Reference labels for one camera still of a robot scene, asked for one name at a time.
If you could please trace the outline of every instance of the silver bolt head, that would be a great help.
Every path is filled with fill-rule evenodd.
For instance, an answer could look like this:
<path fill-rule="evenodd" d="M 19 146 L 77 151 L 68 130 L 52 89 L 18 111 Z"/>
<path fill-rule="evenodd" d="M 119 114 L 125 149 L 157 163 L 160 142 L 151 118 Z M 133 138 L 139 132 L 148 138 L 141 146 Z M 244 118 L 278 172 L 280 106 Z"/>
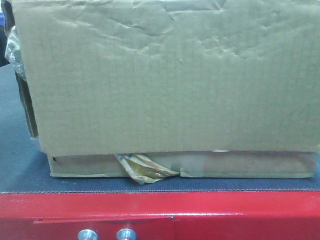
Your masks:
<path fill-rule="evenodd" d="M 137 240 L 137 234 L 135 231 L 129 228 L 125 228 L 117 232 L 116 239 L 117 240 Z"/>
<path fill-rule="evenodd" d="M 79 240 L 98 240 L 98 235 L 95 231 L 84 229 L 78 234 Z"/>

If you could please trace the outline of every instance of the cardboard box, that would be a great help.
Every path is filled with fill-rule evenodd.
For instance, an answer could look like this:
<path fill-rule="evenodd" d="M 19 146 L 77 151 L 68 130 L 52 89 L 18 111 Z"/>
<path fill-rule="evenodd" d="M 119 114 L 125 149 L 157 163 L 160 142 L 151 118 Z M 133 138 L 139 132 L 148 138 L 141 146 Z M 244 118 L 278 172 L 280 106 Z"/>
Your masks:
<path fill-rule="evenodd" d="M 49 156 L 320 150 L 317 0 L 2 4 Z"/>

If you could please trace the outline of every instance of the conveyor belt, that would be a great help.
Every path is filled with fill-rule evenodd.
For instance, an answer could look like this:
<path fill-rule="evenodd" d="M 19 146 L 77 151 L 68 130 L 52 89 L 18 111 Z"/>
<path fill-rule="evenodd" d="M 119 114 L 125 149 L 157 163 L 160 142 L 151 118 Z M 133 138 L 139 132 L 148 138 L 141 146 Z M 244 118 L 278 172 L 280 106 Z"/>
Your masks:
<path fill-rule="evenodd" d="M 320 167 L 307 179 L 164 179 L 139 185 L 130 178 L 50 177 L 47 157 L 30 140 L 12 66 L 0 68 L 0 193 L 318 191 Z"/>

